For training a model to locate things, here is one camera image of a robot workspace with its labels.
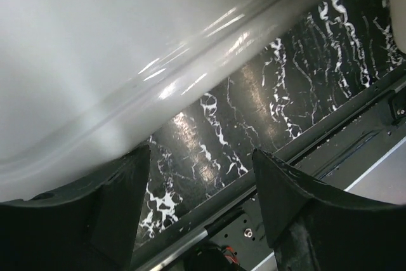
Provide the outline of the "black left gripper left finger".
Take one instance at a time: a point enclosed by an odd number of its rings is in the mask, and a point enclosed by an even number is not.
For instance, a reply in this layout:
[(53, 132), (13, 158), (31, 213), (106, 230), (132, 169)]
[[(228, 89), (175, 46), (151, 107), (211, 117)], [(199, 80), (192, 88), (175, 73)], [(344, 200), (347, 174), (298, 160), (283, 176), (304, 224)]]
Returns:
[(31, 200), (1, 204), (2, 270), (129, 270), (150, 171), (142, 145)]

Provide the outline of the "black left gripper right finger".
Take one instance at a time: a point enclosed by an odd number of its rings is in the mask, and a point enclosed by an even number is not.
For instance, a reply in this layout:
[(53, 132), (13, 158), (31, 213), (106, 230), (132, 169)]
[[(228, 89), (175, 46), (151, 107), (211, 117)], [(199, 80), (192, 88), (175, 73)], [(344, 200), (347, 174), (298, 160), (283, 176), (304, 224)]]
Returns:
[(405, 206), (345, 192), (259, 149), (252, 165), (279, 270), (405, 269)]

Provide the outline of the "white black space suitcase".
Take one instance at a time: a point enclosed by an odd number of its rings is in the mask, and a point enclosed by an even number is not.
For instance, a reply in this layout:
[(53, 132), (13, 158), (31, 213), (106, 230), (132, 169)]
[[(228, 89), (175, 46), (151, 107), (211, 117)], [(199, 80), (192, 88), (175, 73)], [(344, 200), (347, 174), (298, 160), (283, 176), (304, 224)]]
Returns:
[(1, 200), (116, 159), (321, 0), (1, 0)]

